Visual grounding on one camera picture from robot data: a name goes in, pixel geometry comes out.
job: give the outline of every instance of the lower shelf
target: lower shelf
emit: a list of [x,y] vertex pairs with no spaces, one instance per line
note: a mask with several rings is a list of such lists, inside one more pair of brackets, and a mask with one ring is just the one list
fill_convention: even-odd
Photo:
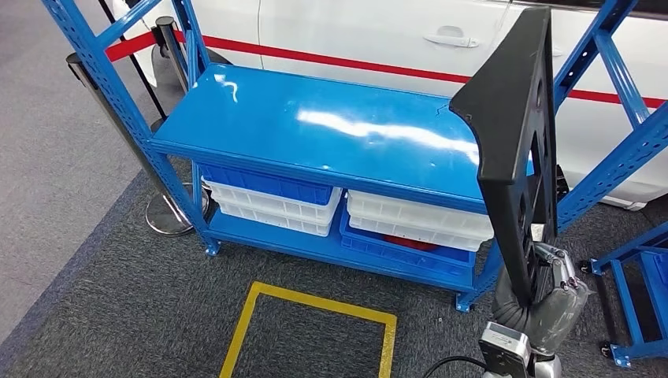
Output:
[[[339,206],[332,220],[338,224],[343,207]],[[341,247],[341,235],[335,228],[327,237],[295,232],[285,228],[225,215],[217,211],[206,234],[220,240],[256,246],[301,258],[347,266],[367,272],[384,274],[404,280],[443,287],[454,291],[472,291],[472,282],[453,280],[446,274],[413,265],[360,254]]]
[[643,273],[656,320],[659,323],[662,337],[665,339],[668,338],[668,287],[662,281],[656,257],[656,254],[641,252],[640,271]]

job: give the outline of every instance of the black panel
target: black panel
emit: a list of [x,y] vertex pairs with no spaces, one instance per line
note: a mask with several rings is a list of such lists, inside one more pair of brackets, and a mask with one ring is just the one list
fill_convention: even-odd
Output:
[[[481,157],[478,183],[513,290],[523,305],[532,301],[537,269],[531,223],[545,224],[547,243],[556,235],[550,30],[548,7],[524,10],[494,54],[450,102],[450,110],[476,136]],[[529,155],[532,176],[526,175]]]

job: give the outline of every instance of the caster wheel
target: caster wheel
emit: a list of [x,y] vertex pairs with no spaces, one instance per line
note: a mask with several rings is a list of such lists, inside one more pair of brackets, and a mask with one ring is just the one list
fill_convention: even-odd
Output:
[[605,358],[612,359],[612,348],[610,348],[610,343],[609,342],[604,342],[599,345],[601,354]]
[[580,268],[580,271],[585,274],[592,274],[592,262],[589,260],[582,260],[577,263],[577,266]]

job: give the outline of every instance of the shelf top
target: shelf top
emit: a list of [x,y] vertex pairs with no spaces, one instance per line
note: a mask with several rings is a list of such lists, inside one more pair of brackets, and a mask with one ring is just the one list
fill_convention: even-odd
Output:
[[153,140],[482,203],[476,140],[449,101],[211,65]]

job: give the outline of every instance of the car door handle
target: car door handle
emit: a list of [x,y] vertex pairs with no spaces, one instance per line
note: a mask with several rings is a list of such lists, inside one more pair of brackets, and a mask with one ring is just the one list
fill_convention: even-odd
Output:
[[466,47],[470,49],[480,45],[480,41],[475,38],[451,37],[449,35],[427,34],[425,35],[425,39],[440,45]]

